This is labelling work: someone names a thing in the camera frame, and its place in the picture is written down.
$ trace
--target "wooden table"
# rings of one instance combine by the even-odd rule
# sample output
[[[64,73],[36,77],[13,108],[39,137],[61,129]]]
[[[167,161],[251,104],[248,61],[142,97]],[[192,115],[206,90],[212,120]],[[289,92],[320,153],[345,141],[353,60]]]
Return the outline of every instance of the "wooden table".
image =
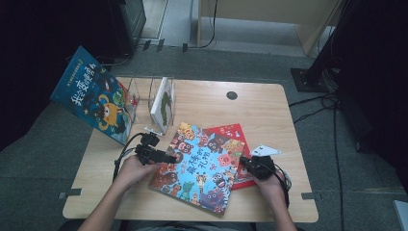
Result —
[[[143,132],[145,126],[151,127],[147,100],[143,100],[147,98],[150,80],[136,81],[141,101],[133,134]],[[238,98],[228,99],[228,91],[236,92]],[[160,137],[158,149],[166,150],[182,121],[202,128],[240,123],[250,150],[264,144],[282,151],[273,156],[273,160],[288,172],[293,182],[289,192],[289,211],[293,221],[318,220],[315,200],[304,200],[301,196],[312,190],[282,86],[175,80],[175,92],[174,125],[169,127],[165,136]],[[130,147],[138,143],[139,140],[135,139]],[[122,148],[118,142],[97,130],[93,131],[72,185],[72,189],[82,189],[82,194],[67,199],[64,206],[66,218],[86,218],[92,212],[112,183],[114,160]],[[151,175],[124,195],[117,219],[273,221],[270,208],[257,186],[232,191],[225,215],[217,217],[148,189],[150,179]]]
[[[342,2],[343,0],[222,0],[217,2],[217,18],[294,24],[303,51],[309,55],[326,27],[337,24]],[[199,0],[197,46],[200,46],[201,40],[201,17],[214,17],[215,5],[216,0]]]

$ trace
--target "blue book cover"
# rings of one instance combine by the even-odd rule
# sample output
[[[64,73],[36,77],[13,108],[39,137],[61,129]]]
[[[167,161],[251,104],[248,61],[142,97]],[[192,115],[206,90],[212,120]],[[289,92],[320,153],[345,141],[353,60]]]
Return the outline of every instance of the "blue book cover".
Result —
[[[114,140],[127,142],[136,97],[84,47],[78,47],[50,99]]]
[[[223,215],[243,148],[242,141],[183,122],[167,149],[176,164],[162,164],[149,187]]]

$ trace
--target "black device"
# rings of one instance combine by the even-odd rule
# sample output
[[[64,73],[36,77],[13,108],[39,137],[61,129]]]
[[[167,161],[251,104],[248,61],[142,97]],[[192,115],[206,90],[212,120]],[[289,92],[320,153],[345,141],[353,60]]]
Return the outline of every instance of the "black device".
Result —
[[[289,178],[288,174],[284,170],[282,170],[282,168],[277,166],[269,156],[252,156],[251,159],[241,156],[240,162],[248,170],[249,173],[251,173],[260,181],[268,180],[270,176],[275,175],[279,180],[279,183],[285,195],[286,206],[289,207],[290,203],[288,191],[292,186],[291,179]],[[276,170],[281,171],[285,176],[285,179],[281,179],[276,174]]]
[[[138,136],[141,136],[140,144],[138,144],[136,147],[127,149],[131,141]],[[159,143],[159,141],[159,138],[157,138],[156,134],[154,133],[137,133],[130,140],[128,140],[126,145],[123,147],[119,158],[115,160],[114,180],[117,176],[117,173],[119,172],[119,166],[122,158],[132,151],[135,151],[142,165],[146,165],[149,161],[152,161],[154,163],[175,164],[177,159],[176,157],[167,155],[164,151],[154,148]]]

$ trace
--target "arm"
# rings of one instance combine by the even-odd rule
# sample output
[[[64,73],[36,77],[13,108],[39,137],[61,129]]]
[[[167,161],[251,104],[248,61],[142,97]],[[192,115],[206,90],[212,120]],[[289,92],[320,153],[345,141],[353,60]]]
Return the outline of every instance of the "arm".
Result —
[[[145,175],[157,169],[157,165],[143,166],[136,156],[128,157],[103,196],[102,200],[84,221],[79,230],[111,230],[117,208],[123,195]]]
[[[281,179],[284,179],[282,173],[276,173]],[[255,182],[259,186],[262,196],[268,202],[270,209],[272,210],[276,230],[295,231],[296,227],[294,226],[292,217],[286,207],[285,195],[276,176],[272,175],[266,181],[260,181],[255,178]]]

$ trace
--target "colorful picture book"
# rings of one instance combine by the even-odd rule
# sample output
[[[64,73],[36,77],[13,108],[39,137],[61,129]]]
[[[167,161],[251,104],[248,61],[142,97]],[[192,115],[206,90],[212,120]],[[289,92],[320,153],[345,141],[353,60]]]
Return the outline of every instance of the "colorful picture book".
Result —
[[[243,147],[243,156],[251,158],[248,143],[246,142],[245,136],[243,135],[242,127],[239,123],[224,125],[219,127],[207,128],[207,131],[211,131],[222,136],[230,137],[231,139],[242,141],[245,143]],[[235,177],[233,190],[240,189],[243,187],[255,185],[253,181],[254,177],[249,173],[243,165],[239,164],[237,169],[237,176]]]
[[[84,47],[78,47],[50,99],[107,136],[127,142],[137,98]]]
[[[161,193],[223,215],[244,143],[181,123],[167,153],[177,163],[162,164],[149,186]]]
[[[157,90],[153,106],[150,110],[150,115],[160,128],[160,132],[166,133],[167,128],[172,122],[172,108],[171,101],[173,95],[173,82],[169,78],[164,77]]]

